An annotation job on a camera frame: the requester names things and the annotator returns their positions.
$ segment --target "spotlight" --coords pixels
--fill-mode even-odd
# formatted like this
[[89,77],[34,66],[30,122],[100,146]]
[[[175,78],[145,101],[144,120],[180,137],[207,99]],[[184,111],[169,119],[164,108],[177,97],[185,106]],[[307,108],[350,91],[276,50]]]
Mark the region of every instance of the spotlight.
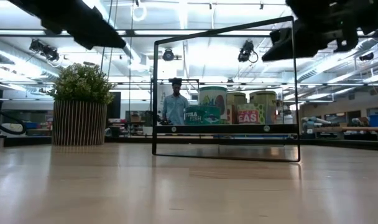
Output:
[[234,83],[232,78],[229,78],[226,83]]
[[[251,54],[255,54],[257,56],[257,60],[250,61]],[[237,58],[239,62],[246,62],[249,61],[251,63],[256,63],[258,61],[258,54],[254,51],[254,44],[251,40],[246,40],[243,45],[243,48],[240,49],[239,57]]]
[[58,49],[47,44],[43,44],[40,40],[32,40],[29,50],[33,51],[35,54],[39,53],[41,56],[45,57],[51,62],[59,60]]
[[163,54],[163,60],[165,60],[166,62],[174,60],[174,53],[172,52],[172,49],[165,49]]
[[359,60],[361,60],[362,62],[365,61],[365,60],[372,60],[372,59],[374,59],[373,52],[359,57]]
[[92,62],[83,62],[84,65],[89,66],[89,67],[94,67],[95,63]]

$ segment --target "black equipment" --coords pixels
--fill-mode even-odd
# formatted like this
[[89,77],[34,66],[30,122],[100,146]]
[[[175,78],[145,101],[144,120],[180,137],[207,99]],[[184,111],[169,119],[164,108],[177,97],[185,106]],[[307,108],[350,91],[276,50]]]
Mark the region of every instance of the black equipment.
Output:
[[41,43],[40,40],[32,40],[29,50],[33,51],[36,54],[40,54],[51,62],[59,60],[58,49],[51,47],[47,44]]
[[166,62],[174,60],[174,53],[172,52],[172,49],[165,49],[163,54],[163,60],[165,60]]
[[[378,0],[286,0],[298,17],[294,28],[270,33],[272,48],[263,61],[293,58],[292,36],[295,36],[297,58],[313,57],[319,50],[337,42],[334,52],[347,52],[359,42],[358,28],[368,35],[378,29]],[[378,30],[372,34],[378,37]]]
[[97,8],[89,8],[82,0],[60,0],[57,4],[43,0],[8,1],[41,19],[41,25],[51,33],[67,31],[86,49],[91,50],[94,46],[123,49],[126,46],[113,27],[103,20]]
[[16,119],[16,118],[13,118],[12,116],[9,116],[8,114],[6,113],[3,113],[0,111],[0,115],[3,115],[9,119],[12,119],[14,121],[16,121],[18,124],[22,125],[22,130],[21,131],[11,131],[10,129],[7,129],[7,128],[4,128],[3,126],[0,125],[0,130],[1,131],[5,131],[6,133],[9,133],[9,134],[16,134],[16,135],[20,135],[20,134],[24,134],[26,133],[26,125],[25,123],[23,123],[23,121],[19,120],[19,119]]
[[373,52],[359,57],[359,60],[362,61],[362,62],[365,61],[365,60],[373,60],[373,59],[374,59],[374,53]]
[[[257,60],[255,62],[250,61],[252,54],[257,55]],[[258,54],[254,51],[254,44],[251,40],[246,40],[242,49],[240,49],[240,53],[237,59],[239,60],[239,62],[250,61],[251,63],[256,63],[258,61]]]

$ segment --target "green tin can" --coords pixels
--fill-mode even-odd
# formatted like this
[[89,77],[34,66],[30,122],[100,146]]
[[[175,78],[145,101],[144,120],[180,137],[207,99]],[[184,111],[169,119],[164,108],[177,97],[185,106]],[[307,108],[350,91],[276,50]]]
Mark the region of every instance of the green tin can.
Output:
[[190,106],[185,112],[185,125],[220,124],[221,112],[216,106]]

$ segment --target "wooden floor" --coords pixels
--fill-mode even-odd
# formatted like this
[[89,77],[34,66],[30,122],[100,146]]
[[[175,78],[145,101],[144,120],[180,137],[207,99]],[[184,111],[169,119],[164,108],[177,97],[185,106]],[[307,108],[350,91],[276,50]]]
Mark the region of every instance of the wooden floor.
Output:
[[378,223],[378,152],[304,146],[302,156],[289,164],[152,156],[150,144],[10,148],[0,152],[0,224]]

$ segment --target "cable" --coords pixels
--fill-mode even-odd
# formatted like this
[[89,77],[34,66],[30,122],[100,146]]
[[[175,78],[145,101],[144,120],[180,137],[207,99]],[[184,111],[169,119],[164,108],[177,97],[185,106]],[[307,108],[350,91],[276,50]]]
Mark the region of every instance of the cable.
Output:
[[27,59],[25,62],[28,62],[30,59],[32,59],[36,54],[38,54],[39,52],[36,52],[34,54],[32,54],[32,56],[29,57],[29,59]]
[[17,119],[17,118],[14,118],[14,117],[12,117],[12,116],[9,116],[8,114],[6,114],[6,113],[4,113],[4,112],[2,112],[2,111],[0,111],[0,116],[1,115],[3,115],[4,117],[6,117],[6,118],[9,118],[9,119],[11,119],[11,120],[14,120],[14,121],[16,121],[18,124],[20,124],[20,125],[22,125],[22,131],[12,131],[12,130],[10,130],[10,129],[7,129],[7,128],[4,128],[2,125],[0,125],[0,130],[1,131],[4,131],[4,132],[6,132],[6,133],[8,133],[8,134],[16,134],[16,135],[20,135],[20,134],[24,134],[24,133],[26,133],[26,125],[25,125],[25,123],[23,123],[23,121],[21,121],[21,120],[19,120],[19,119]]
[[255,51],[252,51],[252,52],[257,56],[257,60],[255,60],[254,62],[252,62],[252,61],[250,61],[250,59],[249,59],[249,62],[251,62],[252,64],[253,64],[253,63],[257,63],[258,60],[259,60],[259,56],[258,56],[257,52],[255,52]]

